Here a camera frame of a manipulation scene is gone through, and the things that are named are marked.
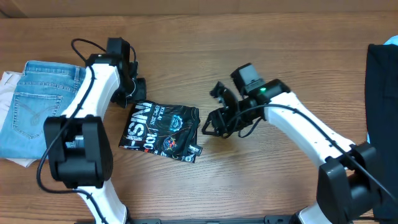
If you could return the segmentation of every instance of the blue jeans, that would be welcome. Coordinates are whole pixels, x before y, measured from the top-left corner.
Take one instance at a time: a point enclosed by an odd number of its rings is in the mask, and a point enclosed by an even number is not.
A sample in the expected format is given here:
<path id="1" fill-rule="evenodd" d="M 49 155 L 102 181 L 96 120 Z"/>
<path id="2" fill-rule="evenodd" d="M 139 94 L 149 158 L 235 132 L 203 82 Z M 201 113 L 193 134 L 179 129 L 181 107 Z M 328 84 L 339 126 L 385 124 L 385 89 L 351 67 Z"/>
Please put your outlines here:
<path id="1" fill-rule="evenodd" d="M 85 74 L 75 65 L 27 62 L 0 133 L 0 157 L 41 158 L 47 148 L 45 119 L 68 108 Z"/>

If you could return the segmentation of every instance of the blue logo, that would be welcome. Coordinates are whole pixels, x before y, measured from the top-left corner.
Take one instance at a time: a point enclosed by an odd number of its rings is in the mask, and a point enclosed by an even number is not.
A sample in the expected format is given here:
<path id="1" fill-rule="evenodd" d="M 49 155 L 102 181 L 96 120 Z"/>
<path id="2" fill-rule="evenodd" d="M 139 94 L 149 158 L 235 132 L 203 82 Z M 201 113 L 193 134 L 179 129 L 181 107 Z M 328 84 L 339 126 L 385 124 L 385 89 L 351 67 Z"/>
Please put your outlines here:
<path id="1" fill-rule="evenodd" d="M 170 123 L 170 131 L 179 131 L 182 127 L 182 118 L 178 115 L 173 115 L 172 122 Z"/>

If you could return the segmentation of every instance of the denim waistband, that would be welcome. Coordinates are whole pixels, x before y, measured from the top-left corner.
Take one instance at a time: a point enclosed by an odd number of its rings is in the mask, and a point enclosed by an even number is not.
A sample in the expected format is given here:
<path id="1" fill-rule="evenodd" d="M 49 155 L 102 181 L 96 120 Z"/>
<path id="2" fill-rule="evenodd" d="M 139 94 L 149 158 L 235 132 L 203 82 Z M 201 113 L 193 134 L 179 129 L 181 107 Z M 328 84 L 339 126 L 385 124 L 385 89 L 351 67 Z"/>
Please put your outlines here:
<path id="1" fill-rule="evenodd" d="M 29 73 L 46 73 L 47 75 L 58 74 L 58 75 L 68 75 L 71 77 L 71 79 L 78 81 L 81 72 L 83 72 L 81 70 L 83 69 L 76 65 L 69 65 L 57 62 L 40 62 L 40 61 L 31 60 L 25 64 L 23 76 L 26 76 Z"/>

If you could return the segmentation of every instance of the denim stitching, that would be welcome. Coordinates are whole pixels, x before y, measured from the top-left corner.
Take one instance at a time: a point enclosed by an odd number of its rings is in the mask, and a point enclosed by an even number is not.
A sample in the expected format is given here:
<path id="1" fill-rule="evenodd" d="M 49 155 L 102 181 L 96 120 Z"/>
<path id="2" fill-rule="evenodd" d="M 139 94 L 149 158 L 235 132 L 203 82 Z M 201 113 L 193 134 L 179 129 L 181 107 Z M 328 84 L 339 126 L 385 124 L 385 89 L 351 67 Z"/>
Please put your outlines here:
<path id="1" fill-rule="evenodd" d="M 72 93 L 74 93 L 76 91 L 73 88 L 70 88 L 69 86 L 63 86 L 63 85 L 59 85 L 59 84 L 56 84 L 56 83 L 47 83 L 47 82 L 32 82 L 32 81 L 18 82 L 18 85 L 44 85 L 44 86 L 51 86 L 51 87 L 54 87 L 54 88 L 58 88 L 58 89 L 61 89 L 61 90 L 70 91 Z"/>
<path id="2" fill-rule="evenodd" d="M 39 134 L 35 134 L 35 135 L 31 136 L 30 134 L 27 134 L 27 133 L 21 131 L 20 129 L 18 129 L 17 115 L 18 115 L 18 111 L 19 111 L 19 97 L 20 96 L 34 97 L 33 95 L 28 94 L 28 93 L 15 93 L 15 98 L 14 98 L 14 119 L 12 120 L 12 128 L 13 128 L 13 130 L 15 130 L 19 134 L 25 136 L 28 139 L 37 138 L 43 133 L 43 131 L 41 131 Z M 58 110 L 60 108 L 60 102 L 62 101 L 62 96 L 57 96 L 57 95 L 39 95 L 39 96 L 40 97 L 36 96 L 36 98 L 44 98 L 44 99 L 49 99 L 49 100 L 56 100 L 55 101 L 55 108 L 53 109 L 53 112 L 52 112 L 52 116 L 55 116 L 58 113 Z"/>

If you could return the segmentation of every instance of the folded denim jeans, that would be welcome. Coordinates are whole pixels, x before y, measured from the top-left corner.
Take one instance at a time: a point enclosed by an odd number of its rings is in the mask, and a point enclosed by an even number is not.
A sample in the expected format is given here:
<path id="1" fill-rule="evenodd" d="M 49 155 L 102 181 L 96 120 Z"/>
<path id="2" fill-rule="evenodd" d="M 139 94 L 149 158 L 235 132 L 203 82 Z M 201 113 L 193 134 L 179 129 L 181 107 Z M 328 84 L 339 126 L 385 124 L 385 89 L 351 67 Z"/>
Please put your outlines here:
<path id="1" fill-rule="evenodd" d="M 68 108 L 85 73 L 75 65 L 27 62 L 0 133 L 0 157 L 40 159 L 46 149 L 45 119 Z"/>

